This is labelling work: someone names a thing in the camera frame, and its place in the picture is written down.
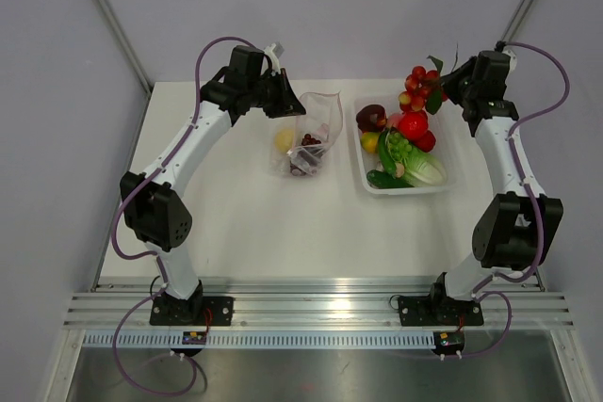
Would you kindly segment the strawberry bunch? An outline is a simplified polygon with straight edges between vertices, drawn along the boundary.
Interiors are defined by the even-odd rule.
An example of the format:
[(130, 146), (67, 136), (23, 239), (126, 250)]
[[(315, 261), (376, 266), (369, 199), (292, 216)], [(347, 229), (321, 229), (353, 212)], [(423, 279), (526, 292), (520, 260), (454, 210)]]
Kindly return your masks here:
[(404, 90), (398, 96), (399, 108), (403, 113), (416, 112), (435, 115), (448, 99), (443, 88), (445, 63), (429, 55), (430, 68), (414, 66), (404, 80)]

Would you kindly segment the yellow lemon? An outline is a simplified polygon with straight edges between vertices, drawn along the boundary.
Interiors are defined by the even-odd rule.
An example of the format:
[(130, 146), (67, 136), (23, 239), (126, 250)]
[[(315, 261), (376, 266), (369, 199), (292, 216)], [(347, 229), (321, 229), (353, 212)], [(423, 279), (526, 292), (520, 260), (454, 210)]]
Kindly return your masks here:
[(283, 128), (279, 130), (273, 139), (275, 149), (279, 153), (287, 154), (293, 146), (295, 131), (292, 128)]

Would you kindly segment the white plastic basket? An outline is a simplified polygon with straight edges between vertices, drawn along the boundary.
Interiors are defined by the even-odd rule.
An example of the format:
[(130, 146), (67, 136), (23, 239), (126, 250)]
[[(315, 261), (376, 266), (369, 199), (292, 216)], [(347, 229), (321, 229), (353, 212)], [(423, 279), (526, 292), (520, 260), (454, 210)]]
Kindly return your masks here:
[(442, 185), (432, 185), (424, 187), (404, 187), (404, 188), (387, 188), (380, 189), (373, 187), (367, 180), (367, 173), (370, 170), (377, 168), (379, 158), (377, 154), (367, 153), (361, 145), (361, 131), (356, 124), (356, 114), (367, 105), (382, 105), (387, 115), (393, 114), (398, 108), (398, 100), (392, 94), (368, 94), (357, 96), (350, 101), (347, 114), (347, 125), (350, 129), (350, 136), (353, 138), (354, 151), (357, 160), (357, 170), (355, 173), (359, 175), (362, 187), (374, 196), (414, 196), (440, 193), (450, 190), (457, 181), (457, 165), (455, 158), (457, 153), (454, 148), (443, 141), (447, 128), (443, 123), (444, 117), (440, 114), (430, 120), (430, 128), (437, 138), (434, 150), (431, 152), (442, 165), (446, 172), (447, 179)]

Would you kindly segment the clear zip top bag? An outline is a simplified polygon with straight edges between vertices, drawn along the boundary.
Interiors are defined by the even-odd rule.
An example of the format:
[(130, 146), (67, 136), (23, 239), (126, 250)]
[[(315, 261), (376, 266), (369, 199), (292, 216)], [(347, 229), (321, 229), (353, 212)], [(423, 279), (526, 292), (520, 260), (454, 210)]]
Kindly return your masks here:
[(340, 93), (305, 92), (302, 116), (280, 119), (274, 129), (269, 172), (282, 177), (317, 176), (343, 129)]

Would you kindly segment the purple grape bunch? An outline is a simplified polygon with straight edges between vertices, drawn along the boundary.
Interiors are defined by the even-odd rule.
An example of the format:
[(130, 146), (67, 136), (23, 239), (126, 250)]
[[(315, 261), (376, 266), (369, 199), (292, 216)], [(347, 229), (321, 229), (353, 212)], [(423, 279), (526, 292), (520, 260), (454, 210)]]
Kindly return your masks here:
[(326, 139), (317, 134), (296, 134), (287, 153), (289, 173), (294, 177), (316, 176), (322, 168)]

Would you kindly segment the dark red apple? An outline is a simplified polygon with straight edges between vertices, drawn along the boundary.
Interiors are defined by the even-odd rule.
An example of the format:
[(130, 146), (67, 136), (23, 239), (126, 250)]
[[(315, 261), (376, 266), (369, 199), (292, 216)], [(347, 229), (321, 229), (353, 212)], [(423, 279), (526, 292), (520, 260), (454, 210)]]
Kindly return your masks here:
[(357, 112), (355, 120), (363, 133), (380, 133), (387, 124), (386, 111), (382, 105), (367, 105)]

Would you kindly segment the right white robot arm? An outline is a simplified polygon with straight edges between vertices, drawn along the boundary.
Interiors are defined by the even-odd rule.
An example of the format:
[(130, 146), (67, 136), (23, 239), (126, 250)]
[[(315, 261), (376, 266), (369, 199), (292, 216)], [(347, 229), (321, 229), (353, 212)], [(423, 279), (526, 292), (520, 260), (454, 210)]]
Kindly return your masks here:
[(425, 319), (431, 325), (481, 325), (486, 288), (535, 274), (561, 223), (562, 202), (538, 184), (523, 148), (520, 127), (529, 118), (505, 98), (513, 67), (506, 45), (479, 52), (442, 79), (483, 154), (493, 198), (473, 230), (470, 255), (430, 289)]

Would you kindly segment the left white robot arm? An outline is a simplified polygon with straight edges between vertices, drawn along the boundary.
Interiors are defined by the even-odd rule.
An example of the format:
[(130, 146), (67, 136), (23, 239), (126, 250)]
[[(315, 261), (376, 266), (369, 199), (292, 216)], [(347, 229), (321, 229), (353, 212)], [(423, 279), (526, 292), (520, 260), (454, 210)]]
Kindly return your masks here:
[(301, 116), (306, 110), (290, 86), (275, 42), (258, 49), (236, 39), (229, 63), (206, 83), (195, 83), (194, 110), (167, 149), (143, 172), (120, 180), (122, 202), (114, 219), (134, 232), (155, 259), (161, 286), (149, 297), (153, 326), (228, 326), (233, 301), (204, 298), (185, 246), (192, 215), (183, 197), (187, 185), (211, 148), (239, 118), (253, 108), (270, 119)]

